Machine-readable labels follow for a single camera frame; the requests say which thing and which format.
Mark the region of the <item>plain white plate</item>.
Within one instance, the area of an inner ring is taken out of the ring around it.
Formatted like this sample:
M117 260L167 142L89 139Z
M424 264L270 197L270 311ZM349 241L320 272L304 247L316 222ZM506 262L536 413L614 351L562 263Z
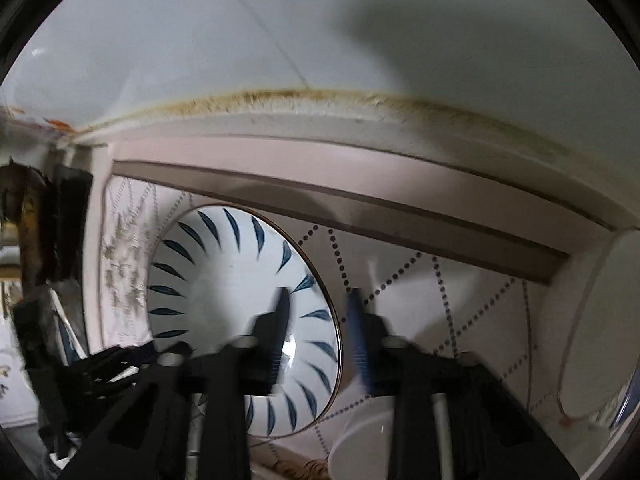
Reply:
M329 455L330 478L386 479L393 421L394 401L390 396L372 398L357 408Z

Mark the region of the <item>plain white bowl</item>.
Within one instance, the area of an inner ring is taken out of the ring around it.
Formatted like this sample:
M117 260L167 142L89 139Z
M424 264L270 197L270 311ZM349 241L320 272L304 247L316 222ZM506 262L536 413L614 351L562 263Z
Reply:
M574 255L558 276L560 306L572 309L558 400L569 418L599 411L639 359L639 231L611 234Z

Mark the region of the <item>white bowl with floral outside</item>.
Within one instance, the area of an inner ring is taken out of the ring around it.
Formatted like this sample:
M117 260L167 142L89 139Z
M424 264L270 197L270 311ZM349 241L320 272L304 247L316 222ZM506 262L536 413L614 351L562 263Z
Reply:
M620 404L620 408L617 410L610 428L616 429L619 427L636 409L639 404L640 396L640 370L636 368L634 374L631 377L631 381L625 391L623 402Z

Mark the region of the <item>floral diamond pattern table mat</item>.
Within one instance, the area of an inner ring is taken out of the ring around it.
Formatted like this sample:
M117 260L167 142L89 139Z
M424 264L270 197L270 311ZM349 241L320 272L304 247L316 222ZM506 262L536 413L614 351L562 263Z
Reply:
M107 346L153 339L146 278L160 237L187 211L221 205L151 182L111 177L103 193L100 307ZM439 356L473 351L544 426L585 479L598 478L623 445L620 430L591 420L569 422L556 406L533 333L544 289L537 284L319 222L255 212L288 233L310 259L337 314L343 368L326 412L284 438L250 434L258 478L327 479L329 455L354 411L367 400L346 358L345 300L359 287L364 302L392 329Z

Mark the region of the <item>black frying pan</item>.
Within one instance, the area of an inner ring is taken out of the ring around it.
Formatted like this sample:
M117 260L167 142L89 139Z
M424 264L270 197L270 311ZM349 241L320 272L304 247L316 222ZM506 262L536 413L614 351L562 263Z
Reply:
M1 168L1 219L17 226L24 292L81 278L92 181L63 165L50 178L17 162Z

